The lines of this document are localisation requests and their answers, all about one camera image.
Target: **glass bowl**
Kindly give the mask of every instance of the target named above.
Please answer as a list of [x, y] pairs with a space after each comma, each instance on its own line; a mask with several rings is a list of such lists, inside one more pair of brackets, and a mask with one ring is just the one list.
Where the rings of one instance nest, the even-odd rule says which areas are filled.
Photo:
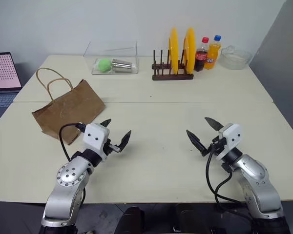
[[221, 50], [219, 63], [231, 70], [241, 70], [248, 64], [251, 57], [251, 53], [230, 45]]

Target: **metal cup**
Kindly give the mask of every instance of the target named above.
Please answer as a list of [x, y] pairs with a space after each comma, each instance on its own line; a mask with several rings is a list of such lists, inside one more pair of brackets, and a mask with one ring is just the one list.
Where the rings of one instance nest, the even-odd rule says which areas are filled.
[[127, 72], [132, 71], [132, 63], [127, 61], [122, 61], [118, 59], [112, 60], [112, 69], [114, 72]]

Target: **white table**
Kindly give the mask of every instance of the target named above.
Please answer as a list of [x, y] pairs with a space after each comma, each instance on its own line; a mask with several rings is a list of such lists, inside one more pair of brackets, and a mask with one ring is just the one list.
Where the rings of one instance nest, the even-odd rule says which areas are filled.
[[[232, 71], [216, 64], [212, 70], [195, 72], [194, 80], [153, 81], [152, 57], [139, 58], [136, 75], [92, 75], [83, 56], [49, 56], [42, 67], [52, 68], [71, 80], [76, 86], [86, 79], [104, 102], [189, 102], [189, 103], [262, 103], [272, 102], [265, 88], [247, 66]], [[56, 74], [40, 71], [45, 83]], [[64, 81], [50, 85], [51, 93], [58, 97], [69, 91]], [[15, 102], [50, 101], [35, 75], [14, 99]]]
[[[59, 141], [41, 133], [31, 112], [46, 103], [13, 103], [0, 119], [0, 201], [46, 202], [58, 168], [66, 162]], [[87, 203], [213, 202], [205, 179], [207, 158], [190, 143], [186, 129], [208, 145], [217, 133], [205, 122], [240, 123], [239, 149], [261, 161], [283, 200], [293, 199], [293, 130], [273, 103], [106, 103], [96, 118], [112, 118], [112, 143], [132, 129], [121, 154], [112, 153], [91, 176]], [[67, 147], [84, 149], [82, 138]], [[215, 187], [227, 174], [211, 164]], [[236, 181], [220, 191], [243, 200]]]

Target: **green ball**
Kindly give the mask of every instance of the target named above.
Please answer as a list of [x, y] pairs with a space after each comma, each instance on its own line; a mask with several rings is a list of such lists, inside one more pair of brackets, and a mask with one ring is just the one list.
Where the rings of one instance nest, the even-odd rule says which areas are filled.
[[112, 62], [108, 58], [103, 58], [98, 64], [98, 69], [100, 72], [108, 72], [112, 69]]

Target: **orange juice bottle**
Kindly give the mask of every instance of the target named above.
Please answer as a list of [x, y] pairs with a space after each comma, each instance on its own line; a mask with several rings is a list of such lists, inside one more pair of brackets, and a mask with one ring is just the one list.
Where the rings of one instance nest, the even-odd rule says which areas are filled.
[[221, 36], [216, 35], [214, 37], [214, 42], [209, 44], [209, 52], [207, 54], [207, 59], [206, 59], [205, 64], [204, 64], [205, 69], [208, 69], [208, 70], [212, 69], [214, 67], [214, 65], [215, 65], [215, 62], [216, 62], [217, 57], [218, 57], [218, 50], [221, 47], [221, 44], [219, 42], [220, 38], [221, 38]]

